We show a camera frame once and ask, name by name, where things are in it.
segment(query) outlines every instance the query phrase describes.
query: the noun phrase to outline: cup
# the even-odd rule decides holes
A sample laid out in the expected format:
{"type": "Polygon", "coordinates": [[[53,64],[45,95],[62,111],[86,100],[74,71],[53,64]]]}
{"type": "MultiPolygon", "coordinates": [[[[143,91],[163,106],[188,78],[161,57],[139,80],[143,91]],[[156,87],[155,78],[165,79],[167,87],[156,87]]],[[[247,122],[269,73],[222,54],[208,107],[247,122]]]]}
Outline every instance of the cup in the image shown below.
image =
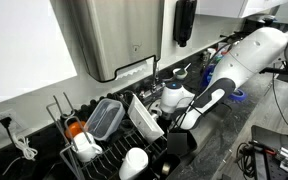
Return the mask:
{"type": "Polygon", "coordinates": [[[143,149],[132,148],[125,156],[119,170],[121,180],[135,179],[148,165],[148,156],[143,149]]]}
{"type": "Polygon", "coordinates": [[[89,162],[91,159],[95,158],[96,155],[101,154],[103,149],[95,143],[94,137],[89,132],[86,132],[91,143],[88,142],[85,134],[79,133],[74,137],[74,141],[77,146],[77,150],[73,144],[72,150],[76,153],[77,158],[81,162],[89,162]]]}

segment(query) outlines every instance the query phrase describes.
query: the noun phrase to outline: clear plastic container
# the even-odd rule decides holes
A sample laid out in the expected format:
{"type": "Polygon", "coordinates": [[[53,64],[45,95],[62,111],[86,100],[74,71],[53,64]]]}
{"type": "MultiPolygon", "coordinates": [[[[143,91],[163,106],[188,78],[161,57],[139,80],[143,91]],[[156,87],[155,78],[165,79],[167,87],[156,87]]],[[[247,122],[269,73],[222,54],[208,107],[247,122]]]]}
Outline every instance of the clear plastic container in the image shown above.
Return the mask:
{"type": "Polygon", "coordinates": [[[84,128],[94,139],[105,141],[118,128],[125,110],[119,101],[103,99],[95,108],[84,128]]]}

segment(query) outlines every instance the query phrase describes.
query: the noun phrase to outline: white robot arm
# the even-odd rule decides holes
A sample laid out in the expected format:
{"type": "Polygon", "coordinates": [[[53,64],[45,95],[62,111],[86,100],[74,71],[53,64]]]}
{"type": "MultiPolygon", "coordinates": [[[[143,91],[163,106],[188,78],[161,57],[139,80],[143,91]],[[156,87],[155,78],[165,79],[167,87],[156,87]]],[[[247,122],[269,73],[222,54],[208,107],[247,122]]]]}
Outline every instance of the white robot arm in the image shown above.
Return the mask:
{"type": "Polygon", "coordinates": [[[288,60],[288,32],[274,28],[258,29],[223,57],[201,95],[193,99],[194,94],[180,84],[169,84],[163,90],[160,109],[168,115],[179,107],[190,105],[177,125],[186,130],[194,129],[201,114],[223,101],[267,65],[275,60],[285,60],[285,57],[288,60]]]}

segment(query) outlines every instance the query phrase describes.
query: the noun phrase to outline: paper towel dispenser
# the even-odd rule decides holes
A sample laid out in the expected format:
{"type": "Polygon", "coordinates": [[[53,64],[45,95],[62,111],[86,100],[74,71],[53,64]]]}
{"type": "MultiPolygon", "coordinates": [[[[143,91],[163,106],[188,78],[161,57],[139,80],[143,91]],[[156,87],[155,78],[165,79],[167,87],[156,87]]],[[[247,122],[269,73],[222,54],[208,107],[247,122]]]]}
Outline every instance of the paper towel dispenser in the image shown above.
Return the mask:
{"type": "Polygon", "coordinates": [[[68,0],[87,71],[96,80],[155,56],[160,59],[163,0],[68,0]]]}

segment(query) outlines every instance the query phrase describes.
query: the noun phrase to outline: wire rack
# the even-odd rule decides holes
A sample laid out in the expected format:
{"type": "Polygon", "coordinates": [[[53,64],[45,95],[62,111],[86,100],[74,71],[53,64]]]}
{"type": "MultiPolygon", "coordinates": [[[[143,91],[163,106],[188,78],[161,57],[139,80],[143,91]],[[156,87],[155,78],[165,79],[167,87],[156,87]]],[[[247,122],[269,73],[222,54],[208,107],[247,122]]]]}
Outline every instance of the wire rack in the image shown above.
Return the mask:
{"type": "Polygon", "coordinates": [[[58,100],[55,96],[53,96],[55,102],[47,105],[46,109],[65,141],[65,148],[60,151],[60,156],[66,163],[66,165],[70,168],[70,170],[74,173],[77,179],[118,179],[118,170],[123,163],[123,159],[126,153],[133,147],[139,147],[146,151],[151,158],[151,161],[156,160],[161,154],[166,151],[167,140],[164,136],[161,136],[152,144],[149,144],[133,125],[133,128],[131,128],[126,135],[121,136],[112,143],[96,141],[96,143],[102,147],[103,153],[97,155],[90,162],[80,162],[75,156],[75,152],[72,151],[73,146],[77,148],[76,144],[74,141],[70,142],[70,140],[66,138],[64,134],[65,129],[63,128],[63,126],[67,128],[68,122],[72,120],[77,121],[80,127],[82,127],[82,125],[79,118],[76,116],[76,110],[73,109],[73,106],[69,101],[67,95],[65,93],[63,94],[67,100],[67,103],[71,107],[72,113],[70,115],[63,114],[60,104],[58,103],[58,100]],[[65,119],[64,124],[60,120],[55,119],[55,116],[50,110],[52,106],[57,106],[59,112],[61,113],[61,119],[65,119]]]}

